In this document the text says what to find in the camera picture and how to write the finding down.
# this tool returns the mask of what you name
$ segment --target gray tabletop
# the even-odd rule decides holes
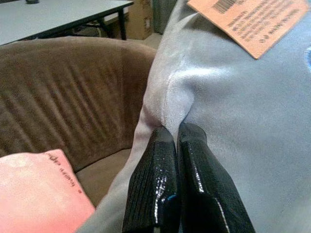
[[[103,17],[133,4],[126,0],[25,0],[0,4],[0,45]]]

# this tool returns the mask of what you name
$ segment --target brown armchair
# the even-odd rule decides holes
[[[62,149],[97,205],[128,158],[154,55],[90,37],[0,47],[0,156]]]

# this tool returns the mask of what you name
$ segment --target price tag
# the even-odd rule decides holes
[[[309,10],[305,0],[190,0],[188,5],[256,59]]]

